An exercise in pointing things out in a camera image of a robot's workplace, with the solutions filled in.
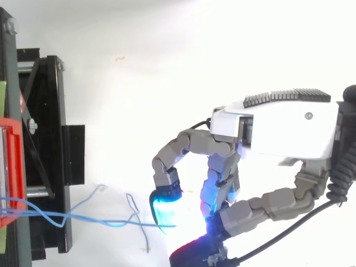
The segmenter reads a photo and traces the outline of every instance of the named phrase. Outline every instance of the robotic hand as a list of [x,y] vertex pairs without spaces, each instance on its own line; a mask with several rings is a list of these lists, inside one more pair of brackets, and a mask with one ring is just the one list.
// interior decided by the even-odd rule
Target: robotic hand
[[[273,245],[318,212],[347,201],[346,194],[356,174],[356,86],[344,91],[344,102],[315,89],[294,89],[249,96],[230,106],[215,108],[211,119],[178,134],[154,157],[156,190],[153,202],[181,197],[174,165],[188,152],[208,155],[207,180],[201,190],[201,212],[207,234],[176,250],[172,267],[238,266],[242,261]],[[210,131],[197,130],[206,124]],[[295,188],[282,188],[261,198],[240,200],[238,162],[241,150],[302,160]],[[329,202],[313,210],[325,191]],[[253,230],[265,220],[300,221],[262,247],[241,257],[228,259],[223,241]]]

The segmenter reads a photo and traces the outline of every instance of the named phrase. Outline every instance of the blue glowing light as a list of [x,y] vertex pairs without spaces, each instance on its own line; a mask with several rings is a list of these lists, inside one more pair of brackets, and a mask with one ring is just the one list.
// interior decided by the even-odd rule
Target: blue glowing light
[[206,234],[199,196],[187,193],[172,202],[155,199],[153,208],[158,224],[176,225],[175,228],[161,229],[166,234],[169,252]]

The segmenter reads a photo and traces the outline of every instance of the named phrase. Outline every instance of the black cable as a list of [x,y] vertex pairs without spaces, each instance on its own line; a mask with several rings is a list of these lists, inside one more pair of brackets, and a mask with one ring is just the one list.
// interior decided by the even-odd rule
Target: black cable
[[283,231],[282,233],[277,235],[275,238],[271,239],[270,241],[268,241],[267,243],[263,244],[259,248],[257,248],[255,250],[247,253],[246,255],[238,258],[239,263],[242,263],[243,261],[252,258],[253,256],[257,255],[258,253],[260,253],[260,252],[264,251],[265,249],[269,248],[270,246],[276,244],[278,241],[280,241],[281,239],[285,238],[287,235],[292,233],[295,229],[297,229],[299,226],[304,224],[310,218],[312,218],[313,216],[315,216],[319,212],[327,209],[328,207],[330,207],[330,206],[332,206],[334,204],[336,204],[336,202],[328,201],[328,202],[324,203],[323,205],[321,205],[320,207],[317,207],[315,210],[312,210],[310,213],[306,214],[303,218],[301,218],[299,221],[297,221],[295,224],[293,224],[290,228],[287,228],[285,231]]
[[210,120],[211,118],[207,118],[205,121],[201,121],[199,123],[197,123],[196,125],[190,127],[191,129],[196,129],[202,125],[206,125],[209,129],[210,129]]
[[196,128],[198,128],[198,127],[200,127],[202,125],[205,125],[205,124],[206,124],[206,121],[201,121],[201,122],[197,123],[196,125],[191,126],[190,128],[191,129],[196,129]]

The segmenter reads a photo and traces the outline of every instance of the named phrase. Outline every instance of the white background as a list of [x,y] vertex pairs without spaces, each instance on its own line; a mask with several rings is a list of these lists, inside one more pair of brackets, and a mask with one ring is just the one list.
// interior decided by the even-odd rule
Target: white background
[[[67,123],[86,125],[86,185],[71,188],[72,203],[99,183],[109,186],[80,214],[128,217],[123,193],[130,192],[142,220],[153,222],[151,159],[216,106],[293,87],[318,88],[337,101],[356,83],[354,1],[1,0],[0,6],[17,18],[18,48],[39,47],[42,57],[66,63]],[[240,162],[239,198],[293,186],[299,166],[276,162],[261,156]],[[206,157],[188,155],[178,168],[182,187],[199,195]],[[355,213],[351,189],[341,209],[323,212],[241,266],[354,266]],[[147,229],[146,254],[137,226],[72,223],[72,250],[49,249],[34,266],[169,266],[174,240],[158,229]],[[291,224],[265,222],[229,240],[229,256],[244,255]]]

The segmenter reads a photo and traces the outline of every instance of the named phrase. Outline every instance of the screw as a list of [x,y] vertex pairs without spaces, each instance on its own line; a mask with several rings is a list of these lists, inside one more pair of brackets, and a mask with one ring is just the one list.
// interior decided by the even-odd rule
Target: screw
[[306,118],[307,120],[311,120],[311,119],[313,118],[313,114],[312,114],[311,112],[307,112],[307,113],[305,114],[305,118]]
[[65,70],[66,70],[66,65],[65,65],[65,63],[64,63],[64,62],[60,62],[60,63],[58,64],[58,69],[59,69],[59,71],[61,71],[61,72],[65,71]]
[[28,120],[28,130],[30,132],[31,135],[34,135],[34,132],[37,130],[38,125],[37,123],[34,122],[34,119],[29,119]]
[[14,18],[8,18],[5,22],[5,31],[11,35],[15,35],[18,32],[17,21]]

